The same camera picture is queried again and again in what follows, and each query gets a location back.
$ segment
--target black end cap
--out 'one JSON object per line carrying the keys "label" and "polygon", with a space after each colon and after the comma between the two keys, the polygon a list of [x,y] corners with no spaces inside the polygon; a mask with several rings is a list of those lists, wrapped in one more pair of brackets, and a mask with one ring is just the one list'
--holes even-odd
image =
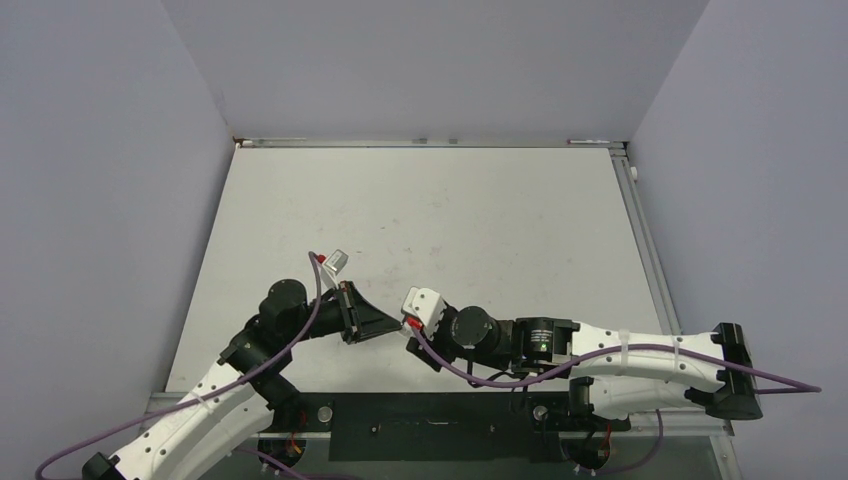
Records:
{"label": "black end cap", "polygon": [[387,315],[379,308],[371,305],[368,300],[357,290],[356,285],[350,281],[342,282],[342,296],[345,297],[344,302],[339,299],[342,315],[345,313],[350,317],[350,321],[355,325],[356,331],[346,329],[342,332],[342,339],[345,343],[359,343],[370,340],[387,333],[397,332],[403,325],[394,317]]}
{"label": "black end cap", "polygon": [[579,377],[568,382],[568,410],[571,416],[588,418],[595,411],[589,398],[589,387],[594,383],[592,377]]}
{"label": "black end cap", "polygon": [[127,480],[115,468],[119,461],[118,457],[113,458],[114,462],[100,452],[94,454],[82,466],[82,480]]}
{"label": "black end cap", "polygon": [[[735,323],[720,323],[713,331],[715,333],[712,335],[712,341],[721,345],[725,360],[746,367],[753,366],[741,326]],[[703,406],[706,414],[711,417],[723,420],[763,418],[757,396],[757,382],[752,375],[725,369],[719,371],[716,378],[724,382],[724,386],[715,393],[690,388],[686,390],[684,396],[691,402]]]}
{"label": "black end cap", "polygon": [[[418,343],[418,340],[415,338],[410,338],[408,342],[406,342],[406,351],[418,357],[419,360],[426,363],[433,369],[433,371],[441,372],[442,366],[439,365],[438,362],[433,360],[430,355],[427,355],[427,352],[424,351],[424,348]],[[456,356],[446,352],[437,352],[442,358],[444,358],[448,363],[456,360]]]}

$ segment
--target white wall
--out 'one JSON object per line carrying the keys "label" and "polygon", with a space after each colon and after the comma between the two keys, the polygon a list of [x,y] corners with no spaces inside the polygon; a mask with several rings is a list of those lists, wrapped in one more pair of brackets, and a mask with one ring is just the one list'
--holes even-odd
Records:
{"label": "white wall", "polygon": [[231,152],[158,0],[0,6],[4,479],[162,387]]}
{"label": "white wall", "polygon": [[843,478],[848,3],[713,0],[631,155],[681,323],[823,386],[736,423],[746,478]]}
{"label": "white wall", "polygon": [[707,0],[163,0],[246,137],[629,139]]}

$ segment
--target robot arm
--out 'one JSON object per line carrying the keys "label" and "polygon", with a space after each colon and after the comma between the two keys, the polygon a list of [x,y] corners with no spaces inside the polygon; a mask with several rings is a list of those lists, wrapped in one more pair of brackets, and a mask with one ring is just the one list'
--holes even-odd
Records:
{"label": "robot arm", "polygon": [[[570,408],[606,420],[631,412],[667,407],[701,407],[728,420],[762,417],[754,377],[707,361],[684,357],[678,349],[751,366],[741,327],[723,323],[698,335],[649,335],[593,327],[546,317],[495,320],[480,307],[459,311],[438,292],[412,288],[404,302],[405,327],[414,328],[448,363],[463,358],[502,371],[538,375],[599,349],[620,351],[581,361],[561,372],[572,379]],[[633,350],[652,344],[668,351]],[[434,370],[441,365],[410,339],[407,350]]]}
{"label": "robot arm", "polygon": [[[322,265],[330,287],[321,296],[311,327],[302,340],[341,333],[359,343],[401,329],[400,323],[370,305],[353,282],[336,282],[347,256],[337,251]],[[280,375],[291,353],[265,366],[250,381],[243,375],[267,364],[305,328],[314,302],[297,280],[275,283],[251,318],[180,403],[196,405],[163,416],[142,436],[111,457],[97,454],[83,466],[83,480],[194,480],[236,446],[277,418],[301,410],[299,392]],[[216,391],[226,390],[220,395]]]}

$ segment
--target red wire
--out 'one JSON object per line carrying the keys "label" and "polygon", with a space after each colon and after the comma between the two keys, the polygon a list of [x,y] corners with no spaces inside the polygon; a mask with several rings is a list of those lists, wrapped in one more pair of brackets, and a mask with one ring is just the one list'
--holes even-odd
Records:
{"label": "red wire", "polygon": [[607,434],[604,437],[604,441],[601,442],[601,446],[598,447],[598,448],[599,449],[604,448],[604,445],[609,443],[609,439],[610,439],[611,436],[612,436],[612,423],[608,423],[607,424]]}
{"label": "red wire", "polygon": [[[305,411],[303,411],[303,410],[301,410],[301,411],[300,411],[300,426],[299,426],[299,427],[297,427],[297,428],[303,428],[305,425],[306,425],[306,412],[305,412]],[[295,445],[296,445],[296,444],[294,443],[294,436],[295,436],[295,434],[297,434],[297,429],[292,430],[291,435],[289,435],[289,445],[291,445],[292,450],[294,450],[294,449],[295,449]]]}

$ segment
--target screw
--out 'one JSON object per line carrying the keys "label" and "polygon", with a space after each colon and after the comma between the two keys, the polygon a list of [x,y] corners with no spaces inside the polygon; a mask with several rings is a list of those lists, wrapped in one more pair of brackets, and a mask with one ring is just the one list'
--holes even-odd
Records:
{"label": "screw", "polygon": [[548,407],[544,405],[539,405],[533,409],[533,418],[536,419],[537,422],[541,422],[545,417],[548,416]]}
{"label": "screw", "polygon": [[330,419],[333,418],[333,409],[327,406],[321,407],[318,409],[318,421],[321,423],[327,423]]}

